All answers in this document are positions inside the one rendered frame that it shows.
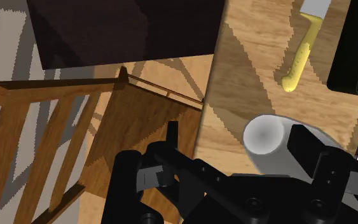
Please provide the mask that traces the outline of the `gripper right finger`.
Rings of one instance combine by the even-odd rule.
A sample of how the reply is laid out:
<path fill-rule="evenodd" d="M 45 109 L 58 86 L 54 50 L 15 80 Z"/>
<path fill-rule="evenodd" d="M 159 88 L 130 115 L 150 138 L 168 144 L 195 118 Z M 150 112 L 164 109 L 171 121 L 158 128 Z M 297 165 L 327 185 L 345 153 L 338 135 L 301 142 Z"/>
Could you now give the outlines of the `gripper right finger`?
<path fill-rule="evenodd" d="M 312 178 L 301 212 L 305 223 L 358 224 L 358 160 L 300 124 L 291 127 L 287 149 Z"/>

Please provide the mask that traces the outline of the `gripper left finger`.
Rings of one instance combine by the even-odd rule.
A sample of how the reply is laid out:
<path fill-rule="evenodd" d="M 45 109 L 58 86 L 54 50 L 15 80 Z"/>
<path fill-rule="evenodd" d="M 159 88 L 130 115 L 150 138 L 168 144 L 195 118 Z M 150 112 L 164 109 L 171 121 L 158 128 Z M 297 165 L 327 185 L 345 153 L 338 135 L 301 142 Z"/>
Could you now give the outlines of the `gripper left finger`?
<path fill-rule="evenodd" d="M 141 201 L 156 188 L 183 217 L 183 224 L 245 224 L 239 211 L 211 194 L 226 189 L 227 177 L 209 164 L 192 160 L 177 149 L 178 122 L 168 123 L 164 141 L 148 144 L 145 153 L 124 150 L 114 159 L 101 224 L 164 224 L 156 209 Z"/>

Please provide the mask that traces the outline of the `brown wooden chair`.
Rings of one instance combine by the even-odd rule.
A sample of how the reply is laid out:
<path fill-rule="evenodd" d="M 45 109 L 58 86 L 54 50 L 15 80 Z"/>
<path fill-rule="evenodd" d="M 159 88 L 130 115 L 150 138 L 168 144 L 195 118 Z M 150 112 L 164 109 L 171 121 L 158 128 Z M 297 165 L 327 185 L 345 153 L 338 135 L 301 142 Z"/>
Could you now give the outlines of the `brown wooden chair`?
<path fill-rule="evenodd" d="M 36 149 L 35 159 L 13 220 L 4 224 L 52 224 L 83 192 L 105 197 L 117 152 L 143 150 L 159 140 L 170 120 L 181 121 L 179 144 L 192 156 L 200 108 L 177 100 L 177 92 L 148 83 L 131 84 L 125 67 L 117 78 L 78 80 L 0 81 L 0 201 L 10 164 L 33 102 L 56 101 Z M 57 157 L 72 104 L 77 96 L 88 100 L 81 112 L 46 209 L 36 214 L 53 160 Z"/>

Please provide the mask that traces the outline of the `white cylindrical cup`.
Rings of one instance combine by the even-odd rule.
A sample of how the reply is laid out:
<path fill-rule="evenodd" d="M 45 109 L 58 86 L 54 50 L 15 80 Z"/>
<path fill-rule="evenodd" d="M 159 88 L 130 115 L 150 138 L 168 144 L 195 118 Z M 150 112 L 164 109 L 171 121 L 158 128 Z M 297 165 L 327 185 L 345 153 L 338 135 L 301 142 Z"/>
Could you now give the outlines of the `white cylindrical cup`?
<path fill-rule="evenodd" d="M 243 131 L 243 145 L 256 169 L 262 174 L 282 174 L 307 183 L 312 178 L 304 171 L 287 149 L 291 127 L 304 125 L 315 137 L 328 146 L 342 149 L 323 130 L 281 115 L 259 115 L 248 122 Z"/>

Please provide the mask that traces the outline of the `black rounded box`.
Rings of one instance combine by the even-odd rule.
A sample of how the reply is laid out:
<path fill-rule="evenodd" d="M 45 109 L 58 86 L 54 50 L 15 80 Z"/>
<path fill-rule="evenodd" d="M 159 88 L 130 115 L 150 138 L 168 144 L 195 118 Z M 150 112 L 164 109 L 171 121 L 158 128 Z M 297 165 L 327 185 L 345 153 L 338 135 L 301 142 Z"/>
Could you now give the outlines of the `black rounded box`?
<path fill-rule="evenodd" d="M 329 76 L 328 89 L 358 95 L 358 0 L 351 0 Z"/>

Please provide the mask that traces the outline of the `light wooden table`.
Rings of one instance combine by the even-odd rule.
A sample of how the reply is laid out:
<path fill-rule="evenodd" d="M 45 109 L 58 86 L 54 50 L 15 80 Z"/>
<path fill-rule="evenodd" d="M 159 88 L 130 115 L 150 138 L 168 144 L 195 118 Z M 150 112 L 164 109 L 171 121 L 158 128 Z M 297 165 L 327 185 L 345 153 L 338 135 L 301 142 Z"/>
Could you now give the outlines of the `light wooden table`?
<path fill-rule="evenodd" d="M 358 145 L 358 96 L 330 91 L 333 62 L 350 0 L 332 0 L 295 91 L 279 84 L 308 22 L 303 0 L 228 0 L 212 62 L 196 156 L 226 173 L 255 173 L 243 144 L 257 115 L 284 115 L 322 129 L 349 153 Z"/>

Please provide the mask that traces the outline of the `yellow-handled knife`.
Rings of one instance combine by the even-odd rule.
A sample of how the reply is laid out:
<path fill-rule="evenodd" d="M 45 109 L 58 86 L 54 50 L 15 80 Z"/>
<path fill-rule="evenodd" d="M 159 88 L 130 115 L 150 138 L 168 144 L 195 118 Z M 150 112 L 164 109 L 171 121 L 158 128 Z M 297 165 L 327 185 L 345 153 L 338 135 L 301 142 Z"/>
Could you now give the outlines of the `yellow-handled knife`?
<path fill-rule="evenodd" d="M 286 92 L 292 92 L 299 83 L 301 74 L 310 55 L 313 44 L 324 21 L 332 0 L 304 0 L 299 14 L 306 18 L 310 25 L 306 30 L 298 48 L 294 54 L 291 68 L 287 75 L 281 79 L 282 88 Z"/>

